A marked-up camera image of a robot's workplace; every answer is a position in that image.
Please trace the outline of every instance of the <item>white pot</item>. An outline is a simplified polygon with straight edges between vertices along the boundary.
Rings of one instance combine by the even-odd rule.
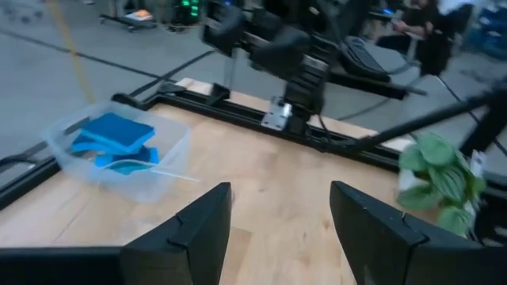
[[[426,180],[415,177],[412,170],[402,169],[398,175],[398,190],[400,192],[406,191],[414,186],[428,185]]]

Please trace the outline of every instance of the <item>black pole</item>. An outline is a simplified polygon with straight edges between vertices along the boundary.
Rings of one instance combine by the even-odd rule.
[[[495,96],[488,104],[488,112],[459,149],[467,157],[471,157],[474,150],[486,151],[507,125],[507,92],[504,90],[496,92],[499,96]]]
[[[450,119],[453,116],[458,116],[472,111],[476,108],[482,107],[483,105],[487,105],[491,101],[495,101],[495,97],[499,97],[499,95],[501,94],[498,92],[492,92],[480,96],[470,97],[465,101],[452,104],[448,107],[432,112],[426,116],[411,120],[406,123],[402,123],[396,127],[392,127],[379,133],[378,135],[363,137],[362,139],[357,140],[351,146],[347,146],[347,150],[356,152],[370,150],[371,148],[378,146],[381,143],[385,143],[400,136],[407,135],[413,131],[422,129],[423,127],[431,126],[443,120]]]

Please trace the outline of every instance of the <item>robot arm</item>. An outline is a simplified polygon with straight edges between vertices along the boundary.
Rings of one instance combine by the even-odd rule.
[[[308,13],[302,22],[319,17],[317,9],[305,5]],[[256,8],[249,20],[241,8],[220,2],[208,2],[207,11],[202,39],[206,44],[229,57],[235,48],[241,48],[249,53],[253,68],[286,81],[284,95],[272,100],[264,126],[303,134],[306,122],[322,111],[323,90],[337,58],[337,45],[308,28],[286,25],[262,8]]]

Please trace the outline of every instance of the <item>black chair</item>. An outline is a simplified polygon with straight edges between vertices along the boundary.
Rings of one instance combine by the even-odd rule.
[[[409,83],[409,86],[415,85],[426,75],[440,76],[447,68],[455,38],[465,31],[473,11],[472,4],[463,4],[447,15],[438,17],[432,33],[419,43],[416,54],[420,63],[419,77]]]

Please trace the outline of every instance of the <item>metal bracket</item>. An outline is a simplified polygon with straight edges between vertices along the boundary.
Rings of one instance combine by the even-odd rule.
[[[291,115],[292,105],[285,103],[282,97],[273,97],[261,124],[273,130],[282,131]]]

